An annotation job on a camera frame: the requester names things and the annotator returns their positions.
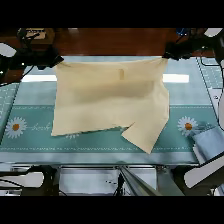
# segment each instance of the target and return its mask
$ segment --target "beige cloth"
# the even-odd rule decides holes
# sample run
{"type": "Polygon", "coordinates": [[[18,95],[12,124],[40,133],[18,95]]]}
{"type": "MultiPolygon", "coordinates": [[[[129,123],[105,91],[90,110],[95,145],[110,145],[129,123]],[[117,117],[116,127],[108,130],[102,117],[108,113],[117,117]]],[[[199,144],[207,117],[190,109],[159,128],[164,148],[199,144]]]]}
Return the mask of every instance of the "beige cloth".
{"type": "Polygon", "coordinates": [[[122,136],[150,153],[169,118],[167,61],[58,64],[52,136],[129,127],[122,136]]]}

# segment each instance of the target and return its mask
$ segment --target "table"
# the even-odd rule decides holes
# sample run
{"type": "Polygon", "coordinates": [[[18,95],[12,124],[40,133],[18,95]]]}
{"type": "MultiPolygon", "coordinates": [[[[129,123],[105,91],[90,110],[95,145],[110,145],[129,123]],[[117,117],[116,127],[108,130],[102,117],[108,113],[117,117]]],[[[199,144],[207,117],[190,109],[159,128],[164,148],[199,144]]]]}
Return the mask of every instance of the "table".
{"type": "MultiPolygon", "coordinates": [[[[151,59],[147,56],[65,56],[66,62],[132,61],[151,59]]],[[[53,69],[30,73],[40,82],[19,85],[9,122],[19,118],[26,130],[9,138],[7,131],[0,146],[0,162],[48,164],[195,164],[193,140],[178,130],[178,121],[194,119],[201,130],[217,125],[209,94],[196,58],[169,60],[165,71],[165,86],[170,93],[170,118],[151,154],[126,141],[114,128],[82,134],[51,136],[56,96],[53,69]]]]}

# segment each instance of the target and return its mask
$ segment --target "white flower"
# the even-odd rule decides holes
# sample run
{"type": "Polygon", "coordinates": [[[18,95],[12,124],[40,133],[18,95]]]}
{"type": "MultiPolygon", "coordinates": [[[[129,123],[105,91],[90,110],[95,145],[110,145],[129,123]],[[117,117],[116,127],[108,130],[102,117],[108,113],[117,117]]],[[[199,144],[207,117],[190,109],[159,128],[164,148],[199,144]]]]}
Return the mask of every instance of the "white flower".
{"type": "Polygon", "coordinates": [[[72,139],[72,138],[77,138],[79,137],[79,134],[68,134],[65,136],[66,138],[72,139]]]}
{"type": "Polygon", "coordinates": [[[178,121],[178,130],[182,132],[182,135],[185,135],[186,137],[190,134],[192,128],[197,127],[198,124],[197,122],[194,120],[194,118],[190,118],[190,117],[182,117],[181,119],[179,119],[178,121]]]}
{"type": "Polygon", "coordinates": [[[23,131],[25,131],[26,128],[27,125],[25,119],[14,117],[14,119],[8,122],[5,131],[8,138],[17,138],[23,134],[23,131]]]}

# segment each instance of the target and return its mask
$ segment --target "flower center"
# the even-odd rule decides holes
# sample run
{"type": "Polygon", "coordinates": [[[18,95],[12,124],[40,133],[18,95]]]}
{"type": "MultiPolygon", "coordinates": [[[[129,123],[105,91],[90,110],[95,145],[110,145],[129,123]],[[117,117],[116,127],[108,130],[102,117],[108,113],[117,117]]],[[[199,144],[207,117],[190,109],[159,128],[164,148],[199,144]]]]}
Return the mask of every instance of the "flower center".
{"type": "Polygon", "coordinates": [[[12,126],[13,131],[17,131],[19,129],[19,124],[14,124],[12,126]]]}
{"type": "Polygon", "coordinates": [[[191,130],[191,129],[192,129],[192,124],[190,124],[190,123],[186,123],[186,124],[185,124],[185,128],[186,128],[187,130],[191,130]]]}

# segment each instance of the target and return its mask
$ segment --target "folded cloth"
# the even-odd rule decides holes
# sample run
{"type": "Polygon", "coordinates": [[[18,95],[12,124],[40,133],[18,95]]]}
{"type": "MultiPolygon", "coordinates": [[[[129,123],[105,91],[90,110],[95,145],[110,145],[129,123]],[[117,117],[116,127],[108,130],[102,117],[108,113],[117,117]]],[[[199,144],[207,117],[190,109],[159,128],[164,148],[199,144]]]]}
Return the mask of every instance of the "folded cloth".
{"type": "Polygon", "coordinates": [[[200,154],[206,161],[224,151],[224,131],[219,126],[194,135],[193,139],[200,154]]]}
{"type": "Polygon", "coordinates": [[[129,127],[122,136],[150,153],[169,119],[167,62],[58,64],[52,136],[129,127]]]}

